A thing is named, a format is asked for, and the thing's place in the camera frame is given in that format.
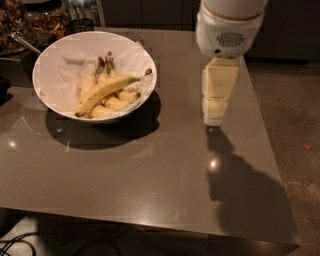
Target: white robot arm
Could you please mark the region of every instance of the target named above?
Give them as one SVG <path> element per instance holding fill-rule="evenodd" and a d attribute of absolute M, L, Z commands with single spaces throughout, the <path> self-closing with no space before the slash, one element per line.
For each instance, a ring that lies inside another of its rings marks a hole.
<path fill-rule="evenodd" d="M 261 27 L 268 0 L 202 0 L 196 40 L 212 61 L 202 76 L 204 123 L 224 120 L 229 98 L 238 80 L 237 57 L 247 52 Z"/>
<path fill-rule="evenodd" d="M 238 57 L 247 52 L 263 22 L 267 0 L 202 0 L 197 43 L 208 57 Z"/>

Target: gray table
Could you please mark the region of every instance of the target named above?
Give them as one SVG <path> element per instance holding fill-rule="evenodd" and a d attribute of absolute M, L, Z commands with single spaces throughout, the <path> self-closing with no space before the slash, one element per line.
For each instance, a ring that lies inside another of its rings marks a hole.
<path fill-rule="evenodd" d="M 123 120 L 93 126 L 13 86 L 0 107 L 0 207 L 298 246 L 243 58 L 225 121 L 210 128 L 200 86 L 208 60 L 194 33 L 106 31 L 150 52 L 154 94 Z"/>

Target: table surface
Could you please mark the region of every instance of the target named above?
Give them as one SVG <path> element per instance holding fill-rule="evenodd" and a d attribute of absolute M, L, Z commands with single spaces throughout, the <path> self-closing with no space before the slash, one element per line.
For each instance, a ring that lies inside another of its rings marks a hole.
<path fill-rule="evenodd" d="M 140 41 L 157 88 L 105 125 L 47 111 L 13 86 L 0 107 L 0 207 L 299 245 L 243 58 L 219 128 L 206 127 L 195 34 L 101 29 Z"/>

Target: black cable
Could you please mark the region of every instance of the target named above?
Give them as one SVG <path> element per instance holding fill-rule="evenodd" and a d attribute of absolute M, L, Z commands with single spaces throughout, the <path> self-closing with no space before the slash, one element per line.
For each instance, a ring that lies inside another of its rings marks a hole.
<path fill-rule="evenodd" d="M 7 251 L 10 249 L 10 247 L 13 246 L 15 243 L 18 243 L 18 242 L 20 242 L 20 241 L 23 242 L 23 243 L 28 244 L 28 245 L 31 247 L 31 250 L 32 250 L 32 253 L 33 253 L 32 255 L 36 255 L 36 251 L 33 250 L 33 249 L 34 249 L 33 245 L 30 244 L 29 242 L 26 242 L 26 241 L 22 240 L 22 239 L 25 238 L 25 237 L 35 236 L 35 235 L 39 235 L 39 232 L 25 233 L 25 234 L 22 234 L 22 235 L 18 235 L 18 236 L 14 237 L 14 238 L 12 238 L 12 239 L 10 239 L 10 240 L 7 240 L 7 241 L 5 242 L 5 246 L 1 249 L 2 252 L 1 252 L 0 256 L 5 256 L 4 253 L 7 254 Z"/>
<path fill-rule="evenodd" d="M 107 243 L 108 245 L 110 245 L 117 253 L 118 256 L 121 256 L 121 252 L 120 252 L 120 249 L 118 248 L 118 246 L 110 241 L 110 240 L 106 240 L 106 239 L 98 239 L 98 240 L 94 240 L 94 241 L 91 241 L 85 245 L 83 245 L 82 247 L 80 247 L 73 256 L 79 256 L 85 249 L 87 249 L 88 247 L 94 245 L 94 244 L 97 244 L 97 243 Z"/>
<path fill-rule="evenodd" d="M 6 244 L 11 244 L 12 243 L 12 240 L 1 240 L 0 241 L 0 243 L 6 243 Z M 7 256 L 11 256 L 7 251 L 10 249 L 10 247 L 12 246 L 12 245 L 14 245 L 15 243 L 23 243 L 23 244 L 27 244 L 27 245 L 29 245 L 29 247 L 31 248 L 31 251 L 32 251 L 32 255 L 33 256 L 36 256 L 37 255 L 37 252 L 36 252 L 36 249 L 34 248 L 34 246 L 31 244 L 31 243 L 29 243 L 29 242 L 27 242 L 27 241 L 24 241 L 24 240 L 18 240 L 18 241 L 15 241 L 14 243 L 12 243 L 8 248 L 6 248 L 6 249 L 3 249 L 3 248 L 1 248 L 1 256 L 3 255 L 3 256 L 5 256 L 5 255 L 7 255 Z"/>

